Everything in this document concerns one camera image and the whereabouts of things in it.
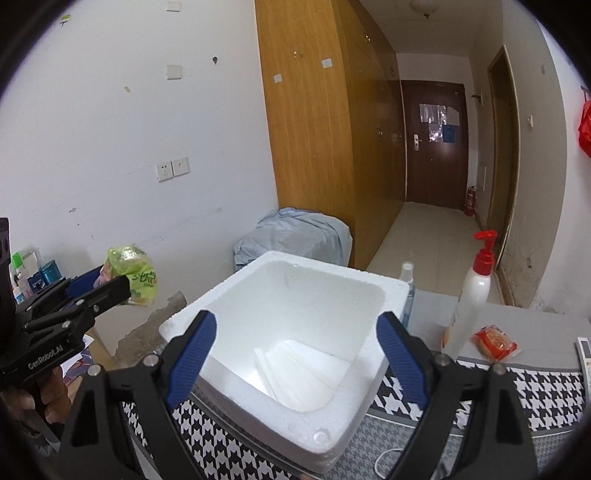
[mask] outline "pump bottle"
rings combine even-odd
[[[485,241],[485,247],[478,252],[474,265],[466,275],[456,310],[441,340],[441,351],[453,360],[460,355],[464,344],[470,339],[476,327],[478,315],[488,300],[491,290],[491,273],[495,265],[492,249],[496,236],[497,233],[494,230],[474,235],[476,240]]]

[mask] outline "wooden wardrobe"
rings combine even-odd
[[[280,207],[335,216],[364,270],[405,198],[396,54],[358,0],[255,0]]]

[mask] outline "black and white pattern fabric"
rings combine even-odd
[[[124,403],[129,425],[146,452],[150,446],[134,404]],[[173,411],[183,440],[209,480],[296,480],[296,476],[246,447],[209,418],[191,400]]]
[[[488,364],[458,360],[468,368],[488,369]],[[583,417],[584,389],[580,371],[545,371],[527,367],[507,367],[517,388],[521,406],[533,432],[574,426]],[[471,402],[461,402],[454,426],[466,427]],[[423,412],[418,405],[404,400],[400,382],[388,367],[371,409],[387,415],[419,421]]]

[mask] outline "table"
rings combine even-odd
[[[457,297],[417,290],[409,322],[410,333],[423,338],[429,348],[438,350],[441,335],[456,303]],[[584,398],[574,341],[577,336],[591,337],[591,324],[587,319],[578,317],[488,304],[478,324],[479,327],[484,325],[499,326],[522,349],[511,360],[509,370],[522,395],[526,416],[531,416],[528,418],[538,467],[542,469],[582,415]],[[486,362],[472,345],[465,346],[459,362],[469,367],[486,368]],[[554,391],[551,393],[545,391],[552,388]],[[564,409],[569,412],[559,412],[556,416],[552,416],[554,412],[545,417],[540,415],[543,407],[547,406],[540,399],[557,396],[557,388],[561,390],[558,396],[561,400],[565,399]],[[150,459],[149,446],[134,406],[126,405],[125,412],[139,449]],[[454,428],[443,452],[443,462],[448,467],[459,451],[468,414],[469,404],[464,402],[458,408]],[[330,472],[322,477],[313,476],[324,480],[378,479],[374,473],[376,458],[387,449],[404,448],[420,415],[418,408],[404,400],[395,375],[388,370],[374,403],[343,456]],[[219,411],[197,387],[191,398],[173,412],[173,417],[195,460],[204,468],[209,479],[296,480],[300,477],[302,469],[299,466],[269,446],[260,445]]]

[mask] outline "paper notice on door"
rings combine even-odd
[[[424,124],[438,124],[439,122],[439,105],[428,105],[425,103],[419,104],[421,112],[421,122]]]
[[[437,105],[437,110],[439,113],[439,123],[447,125],[447,107],[445,105]]]
[[[443,142],[443,125],[429,124],[429,141]]]
[[[447,124],[460,126],[460,112],[452,106],[447,107]]]

